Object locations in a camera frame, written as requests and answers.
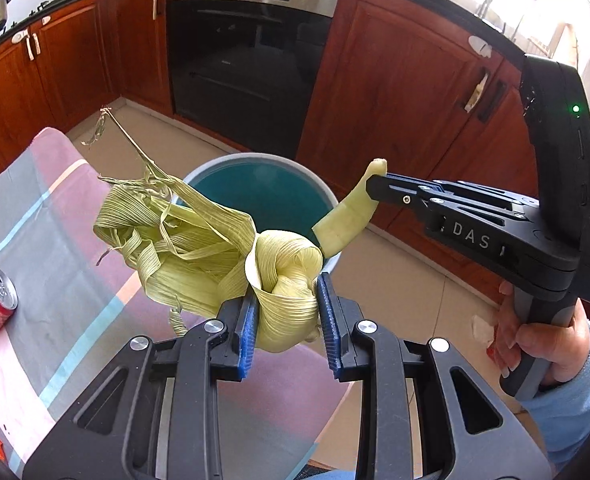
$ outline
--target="gray handle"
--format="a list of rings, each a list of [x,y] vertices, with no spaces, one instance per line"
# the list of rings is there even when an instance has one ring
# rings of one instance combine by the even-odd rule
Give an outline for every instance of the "gray handle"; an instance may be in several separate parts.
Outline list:
[[[559,301],[542,301],[516,287],[515,314],[522,323],[569,326],[577,300],[577,296],[566,294]],[[533,399],[549,366],[546,359],[535,358],[522,350],[518,367],[508,377],[500,378],[499,384],[505,393],[517,400]]]

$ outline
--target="built-in oven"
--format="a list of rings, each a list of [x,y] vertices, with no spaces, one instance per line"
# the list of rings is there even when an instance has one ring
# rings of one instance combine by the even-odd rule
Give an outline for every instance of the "built-in oven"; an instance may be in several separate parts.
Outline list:
[[[294,158],[337,0],[169,0],[175,112]]]

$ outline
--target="hand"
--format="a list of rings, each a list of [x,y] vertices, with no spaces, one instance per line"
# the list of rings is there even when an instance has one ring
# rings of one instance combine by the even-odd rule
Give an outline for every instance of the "hand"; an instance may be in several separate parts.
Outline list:
[[[520,348],[533,357],[551,362],[542,384],[565,383],[579,374],[590,351],[590,331],[584,306],[578,300],[568,328],[531,323],[520,324],[513,306],[513,285],[502,282],[504,301],[498,312],[494,359],[502,376],[520,364]]]

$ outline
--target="teal bucket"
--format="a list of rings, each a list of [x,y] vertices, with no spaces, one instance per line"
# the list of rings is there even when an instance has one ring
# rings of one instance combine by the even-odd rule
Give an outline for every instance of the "teal bucket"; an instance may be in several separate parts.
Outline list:
[[[248,213],[258,233],[291,231],[318,247],[312,227],[337,205],[333,192],[315,173],[266,153],[220,156],[189,173],[184,182],[213,202]],[[322,270],[331,272],[340,254],[325,260]]]

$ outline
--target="round metal bolt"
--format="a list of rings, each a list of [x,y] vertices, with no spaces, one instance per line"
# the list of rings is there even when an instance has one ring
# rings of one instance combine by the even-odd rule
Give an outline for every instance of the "round metal bolt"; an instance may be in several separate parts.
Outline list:
[[[224,324],[219,319],[211,319],[204,323],[204,330],[210,334],[216,334],[224,330]]]
[[[130,349],[134,351],[146,350],[149,347],[149,340],[142,336],[138,335],[130,340]]]
[[[357,330],[365,334],[372,334],[377,330],[377,325],[373,321],[369,321],[368,319],[362,319],[357,324]]]
[[[446,352],[449,349],[449,342],[441,337],[431,339],[431,348],[436,352]]]

